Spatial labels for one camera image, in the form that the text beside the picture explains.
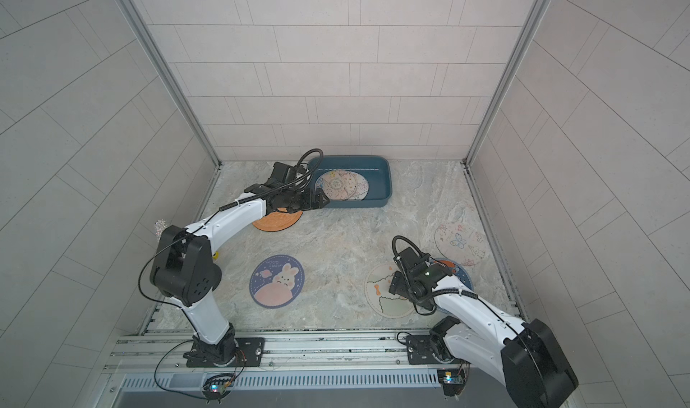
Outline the teal plastic storage box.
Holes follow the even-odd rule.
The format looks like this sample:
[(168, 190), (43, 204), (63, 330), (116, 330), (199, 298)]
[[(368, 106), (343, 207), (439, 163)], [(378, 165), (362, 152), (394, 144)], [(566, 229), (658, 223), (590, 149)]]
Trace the teal plastic storage box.
[(344, 170), (363, 175), (369, 183), (369, 192), (363, 201), (331, 201), (326, 208), (382, 208), (392, 197), (390, 165), (382, 156), (325, 156), (319, 166), (312, 159), (308, 166), (314, 171), (310, 187), (316, 180), (332, 170)]

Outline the cream alpaca coaster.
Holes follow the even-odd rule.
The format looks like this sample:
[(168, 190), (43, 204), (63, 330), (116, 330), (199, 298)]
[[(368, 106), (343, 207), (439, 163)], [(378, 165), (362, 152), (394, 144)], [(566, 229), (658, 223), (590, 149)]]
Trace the cream alpaca coaster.
[(413, 304), (406, 298), (389, 292), (396, 268), (393, 264), (374, 267), (365, 280), (364, 292), (368, 305), (385, 318), (400, 319), (413, 312)]

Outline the blue toast bear coaster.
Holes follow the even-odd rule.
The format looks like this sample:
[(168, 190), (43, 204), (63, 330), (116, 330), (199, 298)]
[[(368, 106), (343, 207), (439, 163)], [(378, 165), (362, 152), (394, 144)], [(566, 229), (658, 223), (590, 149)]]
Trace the blue toast bear coaster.
[(457, 262), (453, 262), (450, 260), (438, 260), (439, 263), (447, 266), (451, 270), (451, 272), (460, 280), (465, 287), (468, 287), (470, 291), (474, 290), (474, 286), (472, 284), (472, 280), (470, 279), (468, 273), (463, 269)]

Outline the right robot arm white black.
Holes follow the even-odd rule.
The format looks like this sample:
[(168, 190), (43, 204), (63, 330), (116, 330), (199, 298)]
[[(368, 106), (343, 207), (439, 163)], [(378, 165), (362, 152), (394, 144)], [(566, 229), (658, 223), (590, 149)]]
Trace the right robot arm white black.
[(560, 407), (579, 380), (550, 327), (494, 307), (415, 244), (393, 251), (389, 291), (416, 312), (444, 317), (426, 335), (402, 340), (411, 364), (438, 364), (445, 395), (459, 395), (472, 367), (505, 386), (517, 407)]

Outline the pink unicorn coaster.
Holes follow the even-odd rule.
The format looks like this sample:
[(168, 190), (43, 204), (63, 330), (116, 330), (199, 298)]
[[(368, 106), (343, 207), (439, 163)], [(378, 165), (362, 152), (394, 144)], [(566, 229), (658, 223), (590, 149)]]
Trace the pink unicorn coaster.
[(355, 173), (354, 177), (357, 181), (357, 188), (355, 193), (350, 197), (354, 201), (363, 201), (369, 192), (368, 180), (361, 174)]

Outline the pink tulip flower coaster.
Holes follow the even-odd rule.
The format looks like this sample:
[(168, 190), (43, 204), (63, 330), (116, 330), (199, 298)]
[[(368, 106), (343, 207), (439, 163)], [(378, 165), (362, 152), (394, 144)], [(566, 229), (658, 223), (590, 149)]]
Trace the pink tulip flower coaster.
[(322, 174), (314, 184), (331, 201), (348, 201), (353, 198), (359, 185), (359, 176), (354, 172), (332, 170)]

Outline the navy bunny planet coaster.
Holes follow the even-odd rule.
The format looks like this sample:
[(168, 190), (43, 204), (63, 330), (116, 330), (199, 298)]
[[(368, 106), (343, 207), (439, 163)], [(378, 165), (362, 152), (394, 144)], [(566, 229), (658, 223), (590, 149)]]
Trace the navy bunny planet coaster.
[(259, 306), (277, 309), (292, 303), (304, 285), (302, 264), (289, 255), (274, 255), (256, 267), (249, 283), (249, 292)]

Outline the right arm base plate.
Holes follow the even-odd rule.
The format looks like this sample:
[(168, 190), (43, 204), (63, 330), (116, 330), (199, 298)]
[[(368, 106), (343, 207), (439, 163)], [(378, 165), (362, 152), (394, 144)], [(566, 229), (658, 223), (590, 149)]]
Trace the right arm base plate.
[(399, 342), (405, 347), (410, 365), (440, 365), (445, 362), (433, 352), (428, 335), (404, 333), (399, 337)]

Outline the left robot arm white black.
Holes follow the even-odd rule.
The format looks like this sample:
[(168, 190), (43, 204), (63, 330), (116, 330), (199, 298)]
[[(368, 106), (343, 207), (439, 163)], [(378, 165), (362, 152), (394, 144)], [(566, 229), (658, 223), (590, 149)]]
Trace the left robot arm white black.
[(330, 203), (321, 189), (255, 184), (211, 217), (163, 231), (152, 259), (150, 283), (183, 311), (194, 330), (188, 367), (225, 367), (241, 361), (235, 328), (220, 312), (214, 291), (222, 271), (213, 255), (247, 226), (273, 212), (319, 210)]

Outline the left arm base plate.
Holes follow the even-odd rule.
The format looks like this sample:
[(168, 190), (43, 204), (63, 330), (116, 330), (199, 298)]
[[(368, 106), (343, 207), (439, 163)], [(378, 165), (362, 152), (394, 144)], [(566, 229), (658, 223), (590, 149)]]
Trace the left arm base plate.
[(188, 368), (253, 368), (262, 362), (265, 343), (264, 338), (233, 338), (210, 345), (194, 337), (183, 357)]

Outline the orange round coaster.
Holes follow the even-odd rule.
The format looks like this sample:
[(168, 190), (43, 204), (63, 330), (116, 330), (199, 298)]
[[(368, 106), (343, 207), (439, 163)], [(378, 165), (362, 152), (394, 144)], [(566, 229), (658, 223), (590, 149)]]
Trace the orange round coaster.
[(263, 232), (280, 232), (291, 228), (302, 217), (303, 211), (289, 213), (285, 208), (278, 208), (267, 216), (253, 222), (253, 226)]

